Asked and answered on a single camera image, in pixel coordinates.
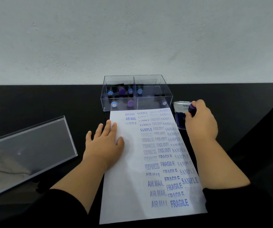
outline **black table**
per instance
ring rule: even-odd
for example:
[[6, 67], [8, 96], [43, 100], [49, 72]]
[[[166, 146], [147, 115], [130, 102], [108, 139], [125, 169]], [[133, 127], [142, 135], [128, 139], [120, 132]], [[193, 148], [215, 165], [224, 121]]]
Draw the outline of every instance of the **black table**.
[[[81, 161], [85, 134], [88, 130], [95, 131], [99, 123], [108, 119], [109, 114], [102, 111], [100, 102], [101, 87], [0, 86], [0, 136], [65, 115], [78, 152], [78, 157], [0, 194], [0, 219], [24, 210], [40, 193], [49, 189]], [[273, 118], [273, 83], [171, 84], [169, 88], [174, 101], [205, 100], [218, 122], [217, 141], [249, 177], [256, 179], [259, 170], [273, 163], [273, 160], [266, 158], [261, 160], [260, 165], [253, 165], [258, 153], [249, 151], [252, 155], [248, 157], [248, 151], [244, 149], [245, 144], [252, 143], [254, 134], [262, 132], [263, 128], [273, 127], [269, 124]], [[182, 136], [188, 143], [185, 131], [182, 131]], [[256, 139], [255, 145], [252, 143], [250, 147], [260, 142], [263, 144], [266, 140]], [[192, 156], [190, 144], [186, 145]], [[101, 194], [102, 183], [89, 213], [96, 224]]]

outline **textured wall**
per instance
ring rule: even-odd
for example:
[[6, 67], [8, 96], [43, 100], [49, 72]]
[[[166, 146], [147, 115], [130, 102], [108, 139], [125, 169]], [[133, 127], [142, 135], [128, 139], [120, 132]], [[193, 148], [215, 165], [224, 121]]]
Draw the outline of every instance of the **textured wall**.
[[273, 82], [273, 0], [0, 0], [0, 84]]

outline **paper sheet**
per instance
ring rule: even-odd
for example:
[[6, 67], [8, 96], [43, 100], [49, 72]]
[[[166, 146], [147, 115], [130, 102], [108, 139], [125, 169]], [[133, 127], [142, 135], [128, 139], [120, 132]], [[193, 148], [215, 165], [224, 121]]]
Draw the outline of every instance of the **paper sheet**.
[[105, 173], [100, 224], [207, 212], [170, 108], [111, 111], [110, 120], [125, 148]]

